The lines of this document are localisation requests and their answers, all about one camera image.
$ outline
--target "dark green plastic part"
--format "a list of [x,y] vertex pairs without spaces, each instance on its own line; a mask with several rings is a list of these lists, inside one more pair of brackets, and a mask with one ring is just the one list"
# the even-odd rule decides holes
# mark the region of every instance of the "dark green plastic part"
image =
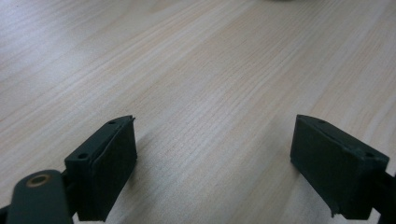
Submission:
[[14,189],[7,224],[70,224],[61,173],[46,170],[26,176]]
[[298,115],[291,162],[332,210],[347,219],[367,219],[378,177],[389,157],[330,123]]
[[113,119],[65,160],[78,219],[105,221],[136,162],[132,116]]

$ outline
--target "wood grain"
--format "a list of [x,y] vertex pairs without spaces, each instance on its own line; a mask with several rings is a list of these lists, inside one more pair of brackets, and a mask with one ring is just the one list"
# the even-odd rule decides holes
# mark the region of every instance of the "wood grain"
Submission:
[[394,174],[395,87],[391,0],[2,1],[0,206],[133,114],[138,164],[107,223],[347,223],[290,164],[295,116]]

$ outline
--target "black bracket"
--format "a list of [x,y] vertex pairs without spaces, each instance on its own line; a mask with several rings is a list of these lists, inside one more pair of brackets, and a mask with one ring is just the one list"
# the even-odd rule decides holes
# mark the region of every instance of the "black bracket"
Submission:
[[65,160],[60,173],[45,170],[15,187],[11,204],[0,209],[0,224],[69,224],[105,221],[136,163],[134,118],[113,119]]
[[346,219],[396,223],[396,178],[386,173],[389,157],[330,123],[308,116],[296,119],[291,162],[329,205]]

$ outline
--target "screw hole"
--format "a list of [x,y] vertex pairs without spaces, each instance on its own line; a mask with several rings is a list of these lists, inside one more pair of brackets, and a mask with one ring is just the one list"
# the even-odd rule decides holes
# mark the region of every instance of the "screw hole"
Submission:
[[49,180],[50,180],[50,175],[37,175],[30,178],[27,181],[26,185],[29,188],[36,188],[46,184],[47,182],[49,182]]
[[370,158],[372,158],[374,155],[373,155],[373,153],[370,153],[370,152],[366,152],[366,157],[370,157]]
[[81,160],[82,160],[82,159],[86,159],[87,157],[88,157],[88,154],[87,154],[87,153],[82,153],[82,154],[79,154],[79,155],[78,155],[78,158],[81,159]]

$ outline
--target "wooden table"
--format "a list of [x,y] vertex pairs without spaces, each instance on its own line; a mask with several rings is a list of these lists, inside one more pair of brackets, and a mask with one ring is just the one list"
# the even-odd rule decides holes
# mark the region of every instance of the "wooden table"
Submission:
[[0,206],[132,114],[138,164],[107,223],[355,223],[290,164],[295,117],[394,174],[395,87],[392,0],[2,1]]

